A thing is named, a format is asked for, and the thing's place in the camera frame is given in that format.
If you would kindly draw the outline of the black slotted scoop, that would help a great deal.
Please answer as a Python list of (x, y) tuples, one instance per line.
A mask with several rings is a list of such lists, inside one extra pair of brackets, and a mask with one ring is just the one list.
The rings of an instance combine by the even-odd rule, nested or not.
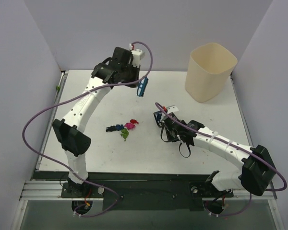
[(162, 127), (164, 121), (164, 114), (161, 111), (156, 111), (153, 113), (155, 122), (159, 128)]

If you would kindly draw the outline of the blue hand brush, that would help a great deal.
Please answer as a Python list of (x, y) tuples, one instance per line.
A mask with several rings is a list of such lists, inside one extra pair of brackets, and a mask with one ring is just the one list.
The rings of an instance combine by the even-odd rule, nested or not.
[(137, 88), (137, 96), (138, 97), (143, 97), (144, 92), (146, 90), (147, 84), (148, 84), (149, 79), (147, 77), (143, 78)]

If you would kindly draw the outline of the red paper scrap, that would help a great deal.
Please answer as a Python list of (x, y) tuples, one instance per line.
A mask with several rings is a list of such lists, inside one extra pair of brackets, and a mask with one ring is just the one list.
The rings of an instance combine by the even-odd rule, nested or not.
[(139, 122), (138, 122), (136, 119), (131, 119), (131, 120), (130, 120), (130, 123), (135, 124), (135, 125), (136, 125), (136, 124), (139, 124)]

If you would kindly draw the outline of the pink paper scrap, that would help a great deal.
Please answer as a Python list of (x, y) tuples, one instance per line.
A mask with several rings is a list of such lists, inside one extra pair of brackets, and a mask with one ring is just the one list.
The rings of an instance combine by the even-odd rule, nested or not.
[(124, 127), (125, 127), (127, 130), (131, 130), (131, 129), (134, 129), (136, 126), (135, 126), (135, 124), (128, 122), (128, 123), (126, 123), (126, 124), (124, 125)]

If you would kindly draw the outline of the green paper scrap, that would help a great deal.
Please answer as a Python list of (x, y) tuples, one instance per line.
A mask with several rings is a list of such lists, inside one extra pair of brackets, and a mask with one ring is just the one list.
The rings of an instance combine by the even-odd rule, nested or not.
[(126, 141), (126, 139), (129, 136), (129, 131), (127, 128), (124, 128), (120, 131), (120, 136), (124, 139), (124, 141)]

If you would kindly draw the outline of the black paper scrap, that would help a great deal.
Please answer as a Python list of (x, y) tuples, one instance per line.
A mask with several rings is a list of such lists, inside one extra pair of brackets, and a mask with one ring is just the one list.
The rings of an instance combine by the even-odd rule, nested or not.
[(113, 132), (113, 131), (116, 131), (116, 127), (115, 126), (106, 127), (106, 132)]

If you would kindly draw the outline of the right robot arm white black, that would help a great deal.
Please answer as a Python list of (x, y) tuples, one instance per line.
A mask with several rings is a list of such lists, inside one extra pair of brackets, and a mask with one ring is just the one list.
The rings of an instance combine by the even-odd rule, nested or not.
[(169, 142), (178, 141), (187, 147), (206, 149), (236, 166), (235, 171), (216, 170), (211, 173), (204, 187), (208, 195), (245, 189), (253, 195), (262, 196), (267, 191), (275, 172), (272, 170), (274, 163), (265, 147), (258, 145), (254, 148), (233, 142), (197, 121), (185, 123), (178, 120), (173, 113), (163, 118), (161, 124)]

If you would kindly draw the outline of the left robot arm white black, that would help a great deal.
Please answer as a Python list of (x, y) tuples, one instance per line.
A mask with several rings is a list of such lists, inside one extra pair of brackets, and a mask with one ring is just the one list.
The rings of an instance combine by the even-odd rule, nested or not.
[(114, 84), (126, 83), (128, 87), (138, 86), (140, 61), (144, 52), (130, 45), (129, 49), (116, 47), (113, 55), (96, 65), (80, 98), (72, 109), (61, 119), (52, 123), (56, 138), (65, 150), (70, 172), (69, 183), (78, 197), (89, 192), (85, 153), (91, 139), (84, 134), (86, 125), (101, 100), (110, 92)]

